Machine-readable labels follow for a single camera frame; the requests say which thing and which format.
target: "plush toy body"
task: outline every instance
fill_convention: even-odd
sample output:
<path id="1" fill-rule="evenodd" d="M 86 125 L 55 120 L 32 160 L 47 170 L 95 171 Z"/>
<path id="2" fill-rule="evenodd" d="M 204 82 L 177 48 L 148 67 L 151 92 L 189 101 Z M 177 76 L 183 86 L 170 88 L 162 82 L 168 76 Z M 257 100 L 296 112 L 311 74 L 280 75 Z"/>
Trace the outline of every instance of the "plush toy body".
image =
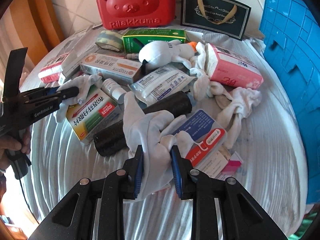
<path id="1" fill-rule="evenodd" d="M 186 68 L 191 68 L 190 59 L 195 55 L 195 42 L 181 44 L 178 40 L 152 41 L 139 52 L 139 61 L 146 60 L 148 70 L 153 70 L 170 62 L 181 62 Z"/>

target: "blue plastic panel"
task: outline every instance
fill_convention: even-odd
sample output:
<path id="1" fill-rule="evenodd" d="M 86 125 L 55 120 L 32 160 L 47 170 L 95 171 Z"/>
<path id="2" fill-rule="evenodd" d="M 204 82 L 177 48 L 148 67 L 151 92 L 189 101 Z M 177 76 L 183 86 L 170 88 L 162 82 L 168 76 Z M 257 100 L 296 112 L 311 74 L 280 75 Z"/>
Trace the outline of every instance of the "blue plastic panel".
<path id="1" fill-rule="evenodd" d="M 306 150 L 307 203 L 320 202 L 320 28 L 303 1 L 265 0 L 260 30 L 264 56 L 288 94 Z"/>

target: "green and yellow medicine box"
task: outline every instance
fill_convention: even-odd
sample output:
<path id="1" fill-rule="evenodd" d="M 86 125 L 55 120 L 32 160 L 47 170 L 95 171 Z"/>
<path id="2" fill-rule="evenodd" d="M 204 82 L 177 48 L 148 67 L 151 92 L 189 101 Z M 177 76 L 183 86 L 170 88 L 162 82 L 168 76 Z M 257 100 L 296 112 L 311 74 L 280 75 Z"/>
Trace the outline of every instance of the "green and yellow medicine box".
<path id="1" fill-rule="evenodd" d="M 93 135 L 106 128 L 120 112 L 116 101 L 92 85 L 86 101 L 69 106 L 66 116 L 79 140 L 89 144 Z"/>
<path id="2" fill-rule="evenodd" d="M 127 31 L 123 35 L 124 50 L 126 53 L 139 53 L 141 46 L 133 41 L 136 38 L 144 45 L 152 41 L 173 41 L 188 43 L 187 32 L 183 30 L 170 29 L 138 29 Z"/>

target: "roll of tape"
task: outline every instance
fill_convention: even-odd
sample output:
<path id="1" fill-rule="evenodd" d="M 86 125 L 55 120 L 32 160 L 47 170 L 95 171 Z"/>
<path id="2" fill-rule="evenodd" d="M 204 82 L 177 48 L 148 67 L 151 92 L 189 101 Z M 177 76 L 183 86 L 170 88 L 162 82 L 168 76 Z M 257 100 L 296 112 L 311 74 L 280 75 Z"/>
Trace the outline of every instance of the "roll of tape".
<path id="1" fill-rule="evenodd" d="M 109 30 L 100 32 L 96 44 L 103 49 L 111 49 L 114 51 L 121 51 L 124 49 L 122 35 Z"/>

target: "red suitcase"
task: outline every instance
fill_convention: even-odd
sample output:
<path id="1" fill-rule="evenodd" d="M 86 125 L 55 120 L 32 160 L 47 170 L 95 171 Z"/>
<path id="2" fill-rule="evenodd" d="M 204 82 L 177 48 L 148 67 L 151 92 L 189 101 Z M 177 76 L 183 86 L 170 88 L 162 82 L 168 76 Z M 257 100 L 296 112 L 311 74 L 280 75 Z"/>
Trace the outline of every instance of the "red suitcase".
<path id="1" fill-rule="evenodd" d="M 157 27 L 174 19 L 175 0 L 97 0 L 106 29 Z"/>

